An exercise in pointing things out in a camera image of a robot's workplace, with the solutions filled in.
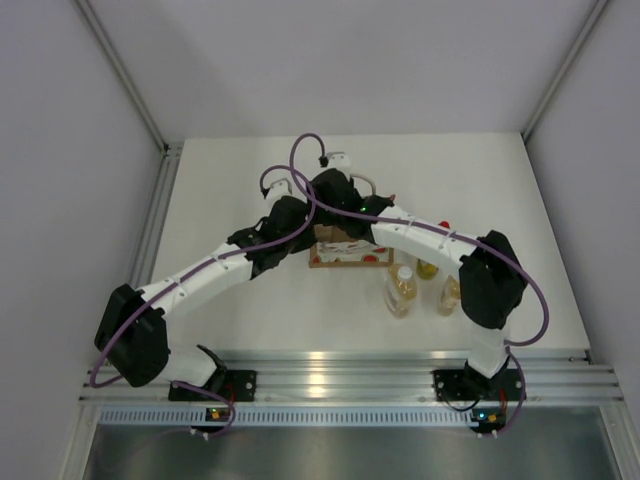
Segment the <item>burlap watermelon canvas bag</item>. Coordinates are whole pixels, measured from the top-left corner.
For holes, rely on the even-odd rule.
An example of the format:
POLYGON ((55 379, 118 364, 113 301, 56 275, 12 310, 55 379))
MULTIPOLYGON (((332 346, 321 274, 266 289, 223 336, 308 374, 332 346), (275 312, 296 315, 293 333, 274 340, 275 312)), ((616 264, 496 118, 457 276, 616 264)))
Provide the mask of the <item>burlap watermelon canvas bag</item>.
MULTIPOLYGON (((358 214, 377 216, 394 205, 394 198, 372 191, 363 196, 358 214)), ((370 221, 350 218, 345 225, 321 225, 314 222, 316 243, 311 247, 311 268, 389 267, 394 263, 394 250, 374 243, 370 221)))

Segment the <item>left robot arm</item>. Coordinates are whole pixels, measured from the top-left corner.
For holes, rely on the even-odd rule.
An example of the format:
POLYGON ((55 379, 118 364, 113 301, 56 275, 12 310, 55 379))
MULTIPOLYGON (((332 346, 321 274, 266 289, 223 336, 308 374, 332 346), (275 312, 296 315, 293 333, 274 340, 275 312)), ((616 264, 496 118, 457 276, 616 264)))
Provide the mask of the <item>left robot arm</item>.
POLYGON ((223 362, 203 345, 180 345, 178 322, 219 293, 276 267, 288 254, 308 249, 314 214, 314 206, 285 195, 256 226, 235 232, 198 263, 140 289, 116 288, 94 339, 100 362, 110 362, 134 388, 154 380, 178 381, 191 384, 204 399, 219 397, 226 386, 223 362))

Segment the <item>amber bottle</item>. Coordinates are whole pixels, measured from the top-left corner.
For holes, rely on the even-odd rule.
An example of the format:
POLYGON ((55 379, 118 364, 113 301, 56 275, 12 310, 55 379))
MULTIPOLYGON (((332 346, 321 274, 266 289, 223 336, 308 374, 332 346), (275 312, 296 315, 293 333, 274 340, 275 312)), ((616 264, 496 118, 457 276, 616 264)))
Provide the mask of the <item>amber bottle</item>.
POLYGON ((388 269, 384 300, 396 318, 406 317, 417 297, 417 284, 412 269, 405 264, 393 264, 388 269))
POLYGON ((442 316, 450 316, 461 300, 459 282, 452 276, 445 280, 437 303, 437 311, 442 316))

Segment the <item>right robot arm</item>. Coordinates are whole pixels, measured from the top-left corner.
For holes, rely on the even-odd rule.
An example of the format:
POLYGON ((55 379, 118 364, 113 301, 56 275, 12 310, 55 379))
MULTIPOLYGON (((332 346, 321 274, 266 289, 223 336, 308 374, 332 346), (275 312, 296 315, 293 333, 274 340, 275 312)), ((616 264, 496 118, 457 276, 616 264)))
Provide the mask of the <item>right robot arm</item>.
POLYGON ((528 286, 506 236, 492 230, 465 240, 410 215, 386 197, 361 196, 335 168, 315 177, 307 192, 322 204, 316 213, 318 223, 337 226, 354 239, 400 250, 458 282, 461 308, 473 324, 460 384, 478 397, 499 389, 508 363, 507 320, 528 286))

